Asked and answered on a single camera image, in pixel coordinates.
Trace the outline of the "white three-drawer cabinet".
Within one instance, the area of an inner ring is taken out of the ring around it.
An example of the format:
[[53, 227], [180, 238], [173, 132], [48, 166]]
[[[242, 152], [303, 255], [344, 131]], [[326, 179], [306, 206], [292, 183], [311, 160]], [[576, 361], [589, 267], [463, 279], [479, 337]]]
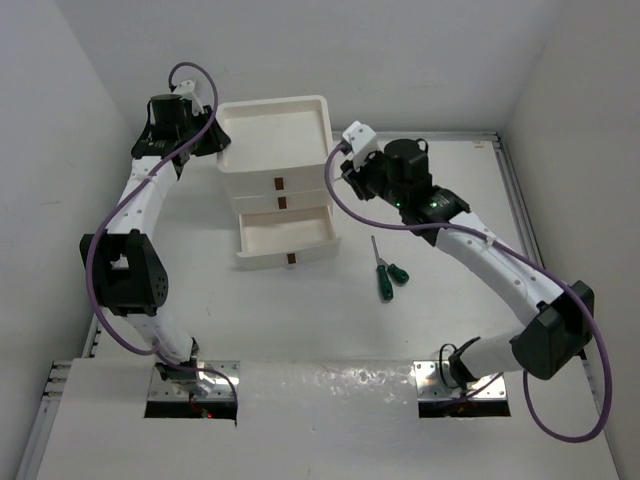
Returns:
[[333, 147], [320, 95], [229, 102], [217, 120], [231, 145], [217, 167], [237, 215], [329, 206], [324, 167]]

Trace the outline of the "white bottom drawer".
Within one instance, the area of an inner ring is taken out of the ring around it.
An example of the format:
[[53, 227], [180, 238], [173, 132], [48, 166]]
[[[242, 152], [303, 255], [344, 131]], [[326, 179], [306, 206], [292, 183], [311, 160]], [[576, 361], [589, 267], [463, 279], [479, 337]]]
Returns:
[[329, 206], [240, 215], [238, 263], [261, 270], [334, 258], [341, 238], [332, 220]]

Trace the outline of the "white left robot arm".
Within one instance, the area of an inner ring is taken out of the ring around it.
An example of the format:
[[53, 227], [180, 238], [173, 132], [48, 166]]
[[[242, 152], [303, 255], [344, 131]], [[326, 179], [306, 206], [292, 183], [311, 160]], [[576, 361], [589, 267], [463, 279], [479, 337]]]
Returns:
[[193, 156], [218, 153], [229, 137], [214, 110], [191, 94], [162, 94], [147, 103], [147, 119], [131, 150], [131, 173], [114, 210], [80, 242], [96, 316], [127, 350], [154, 356], [163, 380], [203, 399], [221, 374], [199, 361], [199, 346], [165, 303], [168, 273], [152, 237], [169, 190]]

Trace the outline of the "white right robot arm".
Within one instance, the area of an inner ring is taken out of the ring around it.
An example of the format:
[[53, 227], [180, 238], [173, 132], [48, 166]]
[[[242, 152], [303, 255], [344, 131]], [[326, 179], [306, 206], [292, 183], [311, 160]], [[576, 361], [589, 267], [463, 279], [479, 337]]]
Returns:
[[448, 358], [455, 387], [485, 375], [524, 371], [552, 378], [592, 339], [585, 315], [594, 293], [585, 283], [569, 292], [506, 253], [469, 204], [434, 183], [428, 145], [422, 139], [400, 139], [383, 149], [375, 141], [356, 149], [350, 138], [340, 149], [349, 154], [341, 176], [357, 198], [379, 198], [397, 208], [402, 223], [431, 246], [463, 264], [497, 294], [521, 322], [519, 331], [497, 337], [474, 337]]

